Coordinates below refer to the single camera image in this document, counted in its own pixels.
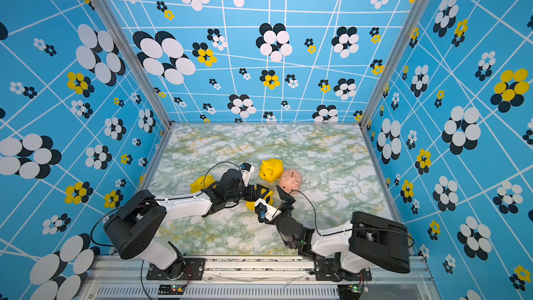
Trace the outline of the yellow piggy bank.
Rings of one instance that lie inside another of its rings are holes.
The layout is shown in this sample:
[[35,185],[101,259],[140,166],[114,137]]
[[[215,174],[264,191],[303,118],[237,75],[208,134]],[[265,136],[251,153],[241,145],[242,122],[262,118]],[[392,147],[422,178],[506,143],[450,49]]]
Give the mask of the yellow piggy bank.
[[195,180],[194,183],[190,185],[191,187],[190,193],[194,194],[194,193],[200,192],[203,189],[207,189],[214,182],[215,182],[215,179],[210,174],[201,176],[197,180]]
[[272,158],[267,161],[262,161],[259,170],[259,175],[262,180],[269,183],[274,183],[280,179],[283,172],[283,161],[281,161],[280,159]]
[[[268,205],[273,205],[273,191],[269,189],[262,189],[260,193],[260,198],[265,200]],[[247,202],[247,208],[250,211],[255,210],[255,201]]]

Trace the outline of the yellow piggy bank back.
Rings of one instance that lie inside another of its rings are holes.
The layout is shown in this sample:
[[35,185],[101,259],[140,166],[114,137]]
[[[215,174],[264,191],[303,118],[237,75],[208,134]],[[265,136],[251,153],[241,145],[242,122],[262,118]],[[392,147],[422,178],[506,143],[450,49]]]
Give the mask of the yellow piggy bank back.
[[267,161],[262,161],[259,170],[259,175],[262,180],[269,183],[274,183],[280,179],[283,172],[283,161],[281,161],[280,159],[272,158]]

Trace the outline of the yellow piggy bank front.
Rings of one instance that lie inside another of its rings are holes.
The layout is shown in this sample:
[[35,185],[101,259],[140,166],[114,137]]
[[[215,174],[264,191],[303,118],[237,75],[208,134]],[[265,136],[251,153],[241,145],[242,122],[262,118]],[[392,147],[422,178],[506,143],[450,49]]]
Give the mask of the yellow piggy bank front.
[[214,182],[215,182],[215,179],[210,174],[201,176],[197,180],[195,180],[194,183],[190,185],[191,187],[190,193],[194,194],[194,193],[200,192],[203,189],[207,189]]

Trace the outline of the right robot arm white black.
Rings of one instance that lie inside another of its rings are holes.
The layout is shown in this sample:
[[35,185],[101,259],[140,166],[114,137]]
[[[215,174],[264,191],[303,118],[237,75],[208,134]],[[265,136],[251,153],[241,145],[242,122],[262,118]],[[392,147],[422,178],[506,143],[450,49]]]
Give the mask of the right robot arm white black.
[[410,273],[408,228],[401,223],[356,211],[351,221],[328,230],[305,227],[291,215],[295,199],[276,187],[282,203],[258,213],[276,226],[284,245],[314,262],[334,255],[337,279],[378,266],[399,274]]

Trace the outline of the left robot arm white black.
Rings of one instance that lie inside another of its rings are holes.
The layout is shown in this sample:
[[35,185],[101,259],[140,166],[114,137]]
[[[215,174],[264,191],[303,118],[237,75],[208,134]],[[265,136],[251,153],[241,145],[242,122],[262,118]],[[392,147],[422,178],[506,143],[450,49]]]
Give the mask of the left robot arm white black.
[[158,198],[148,190],[136,193],[104,224],[105,234],[124,260],[140,258],[162,272],[163,279],[187,278],[191,270],[177,247],[156,236],[159,228],[175,219],[207,217],[240,201],[255,202],[270,193],[268,187],[248,183],[242,171],[229,169],[194,194]]

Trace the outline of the pink piggy bank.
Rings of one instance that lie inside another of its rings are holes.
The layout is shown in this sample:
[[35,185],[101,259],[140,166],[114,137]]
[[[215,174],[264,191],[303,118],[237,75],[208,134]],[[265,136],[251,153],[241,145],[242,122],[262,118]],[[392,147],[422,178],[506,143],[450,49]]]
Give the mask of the pink piggy bank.
[[302,186],[303,178],[296,169],[285,170],[279,179],[279,186],[287,194],[298,194]]

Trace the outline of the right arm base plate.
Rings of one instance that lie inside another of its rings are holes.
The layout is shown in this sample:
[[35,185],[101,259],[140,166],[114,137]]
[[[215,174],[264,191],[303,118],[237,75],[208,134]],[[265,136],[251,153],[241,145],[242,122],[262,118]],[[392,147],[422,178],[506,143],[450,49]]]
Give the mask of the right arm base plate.
[[309,272],[315,276],[318,281],[353,281],[356,283],[362,281],[371,281],[373,279],[369,268],[360,272],[349,272],[341,268],[340,261],[336,258],[318,258],[314,263],[313,269]]

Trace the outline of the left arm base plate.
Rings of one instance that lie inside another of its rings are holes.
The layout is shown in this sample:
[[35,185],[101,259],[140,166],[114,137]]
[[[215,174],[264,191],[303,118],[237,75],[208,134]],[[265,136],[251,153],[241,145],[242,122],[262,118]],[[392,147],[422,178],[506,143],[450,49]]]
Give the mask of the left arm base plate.
[[205,271],[205,258],[181,258],[167,269],[150,264],[147,272],[149,281],[200,281]]

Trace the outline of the aluminium front rail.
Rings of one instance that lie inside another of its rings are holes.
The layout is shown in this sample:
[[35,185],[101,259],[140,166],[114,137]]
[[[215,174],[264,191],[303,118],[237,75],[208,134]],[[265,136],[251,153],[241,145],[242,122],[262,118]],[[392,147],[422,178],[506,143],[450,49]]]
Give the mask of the aluminium front rail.
[[79,299],[440,299],[426,261],[409,274],[366,269],[355,281],[320,281],[318,267],[296,256],[206,256],[188,260],[182,280],[149,280],[153,268],[118,256],[99,258]]

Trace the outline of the left aluminium corner post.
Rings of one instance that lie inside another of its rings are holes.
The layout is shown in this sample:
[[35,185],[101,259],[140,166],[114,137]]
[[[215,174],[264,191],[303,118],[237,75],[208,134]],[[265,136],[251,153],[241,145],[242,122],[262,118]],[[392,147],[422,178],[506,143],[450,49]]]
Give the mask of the left aluminium corner post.
[[117,19],[117,15],[114,14],[107,0],[91,1],[95,5],[96,11],[104,23],[108,33],[112,36],[119,48],[119,51],[123,54],[126,64],[131,69],[133,77],[136,79],[143,93],[154,108],[154,112],[160,118],[165,129],[170,129],[172,127],[172,121],[170,120],[167,111],[164,109],[162,102],[155,95],[154,87],[142,68],[137,56],[135,55],[135,52],[130,46],[129,39],[126,37],[126,34],[121,28]]

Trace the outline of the aluminium corner post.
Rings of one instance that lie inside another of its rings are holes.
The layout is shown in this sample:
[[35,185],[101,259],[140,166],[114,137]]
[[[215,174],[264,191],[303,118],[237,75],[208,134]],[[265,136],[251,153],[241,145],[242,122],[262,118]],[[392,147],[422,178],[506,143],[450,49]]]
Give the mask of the aluminium corner post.
[[394,70],[398,66],[402,55],[404,54],[407,46],[408,40],[412,35],[412,32],[418,25],[423,12],[427,8],[427,5],[430,0],[415,0],[412,4],[412,8],[409,10],[408,16],[406,17],[405,23],[398,34],[398,37],[392,47],[391,54],[386,61],[384,72],[380,75],[376,83],[376,87],[371,94],[369,102],[364,110],[364,115],[361,121],[361,129],[366,129],[366,126],[373,117],[373,114],[380,103],[382,98],[382,93],[387,87],[391,77],[394,75]]
[[126,34],[121,28],[117,19],[117,15],[114,14],[107,0],[91,1],[95,5],[96,11],[104,23],[108,33],[112,36],[119,48],[119,51],[123,54],[126,64],[131,69],[133,77],[136,79],[143,93],[154,108],[154,112],[160,118],[165,129],[170,129],[172,127],[172,121],[170,120],[167,111],[164,109],[162,102],[155,95],[154,87],[142,68],[137,56],[135,55],[135,52],[130,46],[129,39],[126,37]]

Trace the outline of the right aluminium corner post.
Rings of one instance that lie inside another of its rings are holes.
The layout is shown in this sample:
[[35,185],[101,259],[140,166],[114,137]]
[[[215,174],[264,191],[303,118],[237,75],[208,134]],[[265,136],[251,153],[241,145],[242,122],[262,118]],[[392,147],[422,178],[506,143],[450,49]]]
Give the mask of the right aluminium corner post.
[[382,93],[387,87],[391,77],[394,75],[394,70],[398,66],[402,55],[404,54],[407,46],[408,40],[412,35],[412,32],[418,25],[423,12],[427,8],[427,5],[430,0],[415,0],[412,4],[412,8],[409,10],[408,16],[406,17],[405,23],[398,34],[398,37],[392,47],[391,54],[386,61],[384,72],[380,75],[376,83],[376,87],[371,94],[369,102],[364,110],[364,115],[361,121],[361,129],[366,129],[366,126],[373,117],[373,114],[380,103],[382,98]]

